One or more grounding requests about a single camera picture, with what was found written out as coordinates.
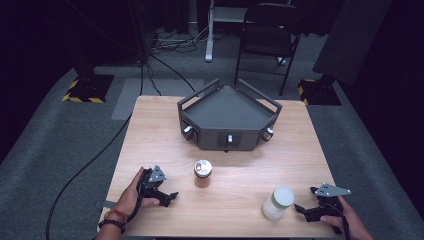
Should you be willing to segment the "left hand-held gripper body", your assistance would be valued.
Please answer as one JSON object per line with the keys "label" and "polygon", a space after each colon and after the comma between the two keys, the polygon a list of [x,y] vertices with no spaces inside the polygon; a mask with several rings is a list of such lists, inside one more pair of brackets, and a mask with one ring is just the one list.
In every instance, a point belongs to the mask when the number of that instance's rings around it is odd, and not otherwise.
{"label": "left hand-held gripper body", "polygon": [[167,195],[158,190],[165,179],[166,176],[158,165],[154,168],[145,169],[138,182],[139,197],[166,199]]}

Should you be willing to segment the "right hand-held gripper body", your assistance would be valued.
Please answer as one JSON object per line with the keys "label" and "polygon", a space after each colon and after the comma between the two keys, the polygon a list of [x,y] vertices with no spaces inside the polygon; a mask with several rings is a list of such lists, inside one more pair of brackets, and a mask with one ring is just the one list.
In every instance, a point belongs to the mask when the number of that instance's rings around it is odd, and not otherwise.
{"label": "right hand-held gripper body", "polygon": [[337,187],[328,183],[323,183],[320,187],[311,187],[310,191],[317,197],[318,206],[313,213],[318,213],[321,216],[341,216],[343,212],[342,204],[338,197],[349,195],[351,191]]}

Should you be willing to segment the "white jar with green band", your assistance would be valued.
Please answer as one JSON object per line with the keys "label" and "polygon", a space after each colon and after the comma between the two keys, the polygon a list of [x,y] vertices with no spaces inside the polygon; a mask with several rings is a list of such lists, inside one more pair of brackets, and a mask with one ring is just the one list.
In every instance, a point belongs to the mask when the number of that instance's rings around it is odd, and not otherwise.
{"label": "white jar with green band", "polygon": [[285,210],[294,203],[294,200],[294,193],[289,187],[276,187],[263,202],[262,213],[268,220],[278,221],[283,217]]}

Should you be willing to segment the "glass spice jar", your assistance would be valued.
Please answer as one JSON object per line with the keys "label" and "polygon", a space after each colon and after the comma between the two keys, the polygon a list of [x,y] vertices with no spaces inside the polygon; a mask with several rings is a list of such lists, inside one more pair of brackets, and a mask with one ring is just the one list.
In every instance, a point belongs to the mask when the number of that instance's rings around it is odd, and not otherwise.
{"label": "glass spice jar", "polygon": [[198,160],[194,164],[194,182],[198,188],[206,188],[210,184],[212,175],[212,164],[206,160]]}

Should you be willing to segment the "person's right hand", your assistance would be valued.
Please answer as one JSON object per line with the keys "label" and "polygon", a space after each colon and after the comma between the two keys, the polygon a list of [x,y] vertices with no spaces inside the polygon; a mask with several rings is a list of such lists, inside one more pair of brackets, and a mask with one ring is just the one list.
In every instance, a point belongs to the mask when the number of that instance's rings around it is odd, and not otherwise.
{"label": "person's right hand", "polygon": [[[349,237],[351,233],[371,235],[363,221],[360,219],[356,211],[348,204],[348,202],[342,196],[339,196],[338,199],[343,207],[343,215],[349,224]],[[328,225],[335,226],[341,231],[344,230],[343,220],[340,217],[323,215],[321,216],[320,221]]]}

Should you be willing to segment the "person's left hand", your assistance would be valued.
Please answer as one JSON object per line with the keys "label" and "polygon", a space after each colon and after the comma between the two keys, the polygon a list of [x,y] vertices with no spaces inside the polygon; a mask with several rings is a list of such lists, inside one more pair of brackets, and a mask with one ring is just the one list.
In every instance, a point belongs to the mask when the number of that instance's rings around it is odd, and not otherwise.
{"label": "person's left hand", "polygon": [[[127,215],[131,215],[133,211],[136,208],[137,205],[137,199],[138,199],[138,192],[137,192],[137,185],[140,180],[140,177],[142,176],[144,172],[144,168],[141,167],[131,183],[128,185],[128,187],[123,191],[121,194],[118,202],[115,205],[115,209],[125,213]],[[156,198],[143,198],[140,203],[141,208],[146,207],[156,207],[160,204],[160,201]]]}

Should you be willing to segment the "grey floor mat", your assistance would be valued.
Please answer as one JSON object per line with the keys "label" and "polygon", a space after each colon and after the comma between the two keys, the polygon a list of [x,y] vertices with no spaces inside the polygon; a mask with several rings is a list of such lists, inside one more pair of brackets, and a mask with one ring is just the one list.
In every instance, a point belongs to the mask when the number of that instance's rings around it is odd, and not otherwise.
{"label": "grey floor mat", "polygon": [[136,78],[125,81],[112,112],[113,120],[126,120],[132,113],[136,99],[142,96],[187,96],[204,86],[203,79],[145,79]]}

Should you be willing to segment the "black base with yellow stripes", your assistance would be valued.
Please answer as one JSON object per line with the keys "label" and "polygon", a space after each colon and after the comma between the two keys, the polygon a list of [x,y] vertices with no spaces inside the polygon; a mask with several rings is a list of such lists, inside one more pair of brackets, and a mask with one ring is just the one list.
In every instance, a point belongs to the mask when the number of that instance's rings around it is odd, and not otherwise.
{"label": "black base with yellow stripes", "polygon": [[113,75],[96,74],[93,78],[82,78],[77,76],[67,92],[63,101],[105,103]]}
{"label": "black base with yellow stripes", "polygon": [[300,79],[298,91],[305,105],[340,106],[341,102],[333,88],[333,80]]}

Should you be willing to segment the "black stand pole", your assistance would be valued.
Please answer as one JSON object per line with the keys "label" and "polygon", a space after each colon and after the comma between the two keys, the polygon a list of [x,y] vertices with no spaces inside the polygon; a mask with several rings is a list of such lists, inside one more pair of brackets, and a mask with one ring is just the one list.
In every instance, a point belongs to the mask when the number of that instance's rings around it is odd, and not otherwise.
{"label": "black stand pole", "polygon": [[151,43],[148,38],[148,26],[146,25],[146,10],[143,0],[128,0],[130,16],[132,20],[135,41],[137,45],[138,61],[143,64],[147,61]]}

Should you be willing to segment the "white desk leg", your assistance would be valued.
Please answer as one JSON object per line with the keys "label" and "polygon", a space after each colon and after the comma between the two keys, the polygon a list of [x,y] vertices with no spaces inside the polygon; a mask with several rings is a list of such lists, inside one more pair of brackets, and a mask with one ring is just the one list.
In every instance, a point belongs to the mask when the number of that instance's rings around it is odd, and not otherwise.
{"label": "white desk leg", "polygon": [[206,63],[210,63],[213,60],[214,23],[242,23],[246,11],[246,8],[216,6],[215,1],[210,0],[207,26],[208,36],[205,51]]}

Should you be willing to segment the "grey panel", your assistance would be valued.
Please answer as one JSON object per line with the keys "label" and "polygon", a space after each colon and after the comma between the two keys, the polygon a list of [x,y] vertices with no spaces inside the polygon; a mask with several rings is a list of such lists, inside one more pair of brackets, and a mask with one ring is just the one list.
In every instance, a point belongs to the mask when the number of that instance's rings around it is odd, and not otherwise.
{"label": "grey panel", "polygon": [[320,82],[353,85],[392,0],[346,0],[314,64]]}

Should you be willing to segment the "black folding chair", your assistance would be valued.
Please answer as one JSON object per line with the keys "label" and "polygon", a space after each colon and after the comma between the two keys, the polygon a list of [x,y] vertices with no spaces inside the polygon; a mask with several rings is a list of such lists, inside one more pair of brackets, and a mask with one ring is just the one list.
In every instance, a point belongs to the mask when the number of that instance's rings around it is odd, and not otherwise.
{"label": "black folding chair", "polygon": [[289,59],[279,90],[282,95],[301,35],[308,24],[306,12],[299,6],[282,3],[259,3],[250,6],[243,17],[241,39],[233,84],[239,81],[243,53],[280,57],[277,66]]}

